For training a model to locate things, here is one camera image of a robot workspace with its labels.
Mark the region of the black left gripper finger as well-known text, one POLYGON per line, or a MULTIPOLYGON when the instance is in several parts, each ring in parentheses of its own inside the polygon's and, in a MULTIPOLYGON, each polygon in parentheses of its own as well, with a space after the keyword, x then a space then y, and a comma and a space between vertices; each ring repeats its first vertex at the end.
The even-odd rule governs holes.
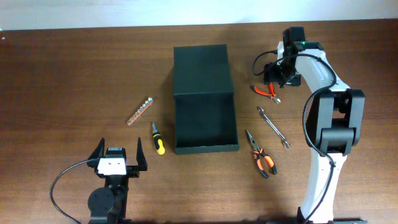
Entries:
POLYGON ((104 156, 105 139, 101 138, 99 144, 88 158, 88 167, 97 167, 100 159, 104 156))
POLYGON ((142 148, 141 139, 137 140, 137 152, 136 152, 137 166, 140 171, 147 171, 147 161, 142 148))

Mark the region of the small red side cutters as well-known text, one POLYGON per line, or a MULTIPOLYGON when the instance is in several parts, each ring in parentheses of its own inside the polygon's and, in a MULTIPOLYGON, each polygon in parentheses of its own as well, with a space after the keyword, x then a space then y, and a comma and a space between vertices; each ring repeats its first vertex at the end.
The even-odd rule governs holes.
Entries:
POLYGON ((254 85, 251 85, 251 90, 253 92, 255 92, 256 94, 268 97, 271 100, 273 100, 275 103, 279 104, 281 102, 281 100, 277 97, 277 95, 276 95, 276 93, 274 91, 273 84, 271 83, 271 84, 267 85, 267 87, 268 87, 268 92, 262 91, 262 90, 260 90, 258 87, 254 86, 254 85))

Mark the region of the orange socket rail with sockets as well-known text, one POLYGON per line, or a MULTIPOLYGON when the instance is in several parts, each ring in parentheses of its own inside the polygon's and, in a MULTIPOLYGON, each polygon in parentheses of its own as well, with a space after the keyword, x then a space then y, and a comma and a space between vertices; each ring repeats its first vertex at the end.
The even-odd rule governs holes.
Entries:
POLYGON ((137 111, 127 120, 127 125, 131 126, 153 104, 153 101, 152 97, 148 97, 148 99, 146 99, 137 111))

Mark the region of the silver combination wrench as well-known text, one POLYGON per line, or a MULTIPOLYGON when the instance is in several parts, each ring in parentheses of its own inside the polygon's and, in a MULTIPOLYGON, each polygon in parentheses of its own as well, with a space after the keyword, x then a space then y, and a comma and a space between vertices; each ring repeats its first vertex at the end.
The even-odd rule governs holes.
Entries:
POLYGON ((274 130, 274 132, 280 137, 282 145, 288 149, 290 148, 290 143, 286 139, 286 137, 279 131, 279 129, 273 124, 273 122, 265 115, 264 108, 257 106, 257 110, 261 117, 265 120, 265 122, 274 130))

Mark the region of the orange black needle-nose pliers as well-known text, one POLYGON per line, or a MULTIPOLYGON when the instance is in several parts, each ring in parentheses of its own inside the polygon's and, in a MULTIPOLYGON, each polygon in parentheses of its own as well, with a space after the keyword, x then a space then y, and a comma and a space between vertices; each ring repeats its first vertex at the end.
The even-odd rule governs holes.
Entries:
POLYGON ((250 144, 253 148, 253 158, 255 160, 256 167, 257 167, 259 173, 263 176, 263 178, 265 178, 265 179, 269 178, 269 175, 266 173, 264 167, 261 164, 261 158, 263 158, 269 166, 269 172, 272 175, 276 175, 277 168, 275 166, 274 160, 271 158, 270 155, 268 155, 268 153, 263 148, 259 147, 257 141, 254 139, 252 134, 247 129, 245 130, 245 133, 246 133, 246 135, 250 141, 250 144))

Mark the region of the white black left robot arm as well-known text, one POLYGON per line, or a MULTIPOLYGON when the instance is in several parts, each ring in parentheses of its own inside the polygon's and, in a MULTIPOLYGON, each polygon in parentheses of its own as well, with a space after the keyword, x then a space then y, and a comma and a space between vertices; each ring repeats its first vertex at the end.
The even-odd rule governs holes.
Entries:
POLYGON ((132 223, 126 218, 129 179, 138 178, 147 170, 147 161, 141 140, 137 140, 137 164, 126 164, 126 150, 123 147, 105 148, 101 138, 96 149, 89 156, 88 167, 104 179, 104 186, 94 190, 88 198, 91 212, 90 223, 122 224, 132 223))

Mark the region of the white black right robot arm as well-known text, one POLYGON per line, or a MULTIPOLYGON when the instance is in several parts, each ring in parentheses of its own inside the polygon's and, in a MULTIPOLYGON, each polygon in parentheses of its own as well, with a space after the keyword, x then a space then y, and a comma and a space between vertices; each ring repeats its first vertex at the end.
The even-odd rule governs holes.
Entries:
POLYGON ((365 95, 339 78, 321 43, 307 41, 303 27, 286 29, 274 53, 277 60, 264 66, 264 84, 299 86, 305 80, 312 92, 302 115, 311 153, 310 175, 295 222, 334 223, 338 179, 360 139, 365 95))

